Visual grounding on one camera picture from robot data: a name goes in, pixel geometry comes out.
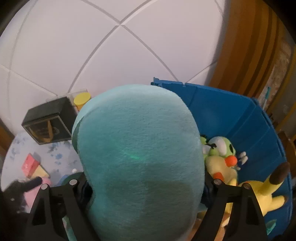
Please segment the teal neck pillow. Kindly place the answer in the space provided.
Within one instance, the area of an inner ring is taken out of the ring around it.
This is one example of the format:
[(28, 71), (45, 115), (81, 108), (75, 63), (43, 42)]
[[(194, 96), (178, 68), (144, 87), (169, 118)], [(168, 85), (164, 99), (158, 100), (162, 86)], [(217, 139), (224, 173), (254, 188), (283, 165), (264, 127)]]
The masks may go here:
[(101, 93), (79, 112), (72, 145), (101, 240), (187, 239), (205, 168), (197, 124), (177, 94), (139, 84)]

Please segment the yellow pikachu plush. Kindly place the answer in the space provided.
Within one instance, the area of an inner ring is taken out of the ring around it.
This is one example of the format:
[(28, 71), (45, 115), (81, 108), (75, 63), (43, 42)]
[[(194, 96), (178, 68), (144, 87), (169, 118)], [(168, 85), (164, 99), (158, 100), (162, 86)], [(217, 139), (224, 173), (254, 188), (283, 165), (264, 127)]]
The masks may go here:
[[(284, 162), (277, 166), (264, 182), (250, 180), (245, 181), (238, 186), (242, 187), (243, 184), (249, 184), (251, 186), (257, 198), (262, 215), (265, 216), (268, 212), (279, 209), (287, 202), (287, 196), (281, 195), (273, 197), (272, 194), (280, 188), (289, 172), (290, 164), (289, 162)], [(232, 179), (228, 185), (237, 186), (236, 179)]]

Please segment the pink tissue pack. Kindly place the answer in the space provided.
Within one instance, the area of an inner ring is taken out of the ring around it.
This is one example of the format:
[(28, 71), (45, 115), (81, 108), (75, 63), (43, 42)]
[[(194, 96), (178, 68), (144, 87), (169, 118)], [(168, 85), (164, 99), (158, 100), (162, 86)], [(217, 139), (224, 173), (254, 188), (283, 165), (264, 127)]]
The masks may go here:
[(37, 161), (31, 154), (28, 154), (23, 162), (21, 170), (25, 177), (31, 178), (39, 165), (40, 162)]

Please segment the black square box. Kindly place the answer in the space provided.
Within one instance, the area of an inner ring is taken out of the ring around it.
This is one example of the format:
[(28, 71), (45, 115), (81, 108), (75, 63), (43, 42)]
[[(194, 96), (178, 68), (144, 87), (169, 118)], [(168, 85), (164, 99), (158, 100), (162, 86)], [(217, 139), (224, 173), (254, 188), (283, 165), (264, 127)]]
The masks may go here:
[(70, 99), (62, 97), (29, 109), (22, 127), (39, 145), (67, 141), (76, 116)]

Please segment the pink snack canister yellow lid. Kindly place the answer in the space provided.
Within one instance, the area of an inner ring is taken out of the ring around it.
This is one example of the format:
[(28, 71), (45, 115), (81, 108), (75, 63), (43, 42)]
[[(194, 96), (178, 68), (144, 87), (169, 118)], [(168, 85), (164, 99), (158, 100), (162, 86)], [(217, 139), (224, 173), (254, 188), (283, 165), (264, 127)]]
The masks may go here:
[(74, 98), (74, 104), (78, 111), (91, 99), (91, 94), (89, 92), (81, 92)]

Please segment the blue plastic storage crate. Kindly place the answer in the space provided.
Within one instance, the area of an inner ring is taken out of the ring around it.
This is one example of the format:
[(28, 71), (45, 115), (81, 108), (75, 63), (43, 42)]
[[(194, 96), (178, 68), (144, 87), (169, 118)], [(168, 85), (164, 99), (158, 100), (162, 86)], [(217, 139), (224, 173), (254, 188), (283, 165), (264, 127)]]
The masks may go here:
[(191, 111), (201, 135), (226, 137), (248, 161), (238, 180), (264, 181), (286, 162), (284, 147), (266, 112), (255, 99), (217, 88), (154, 78), (152, 85), (176, 93)]

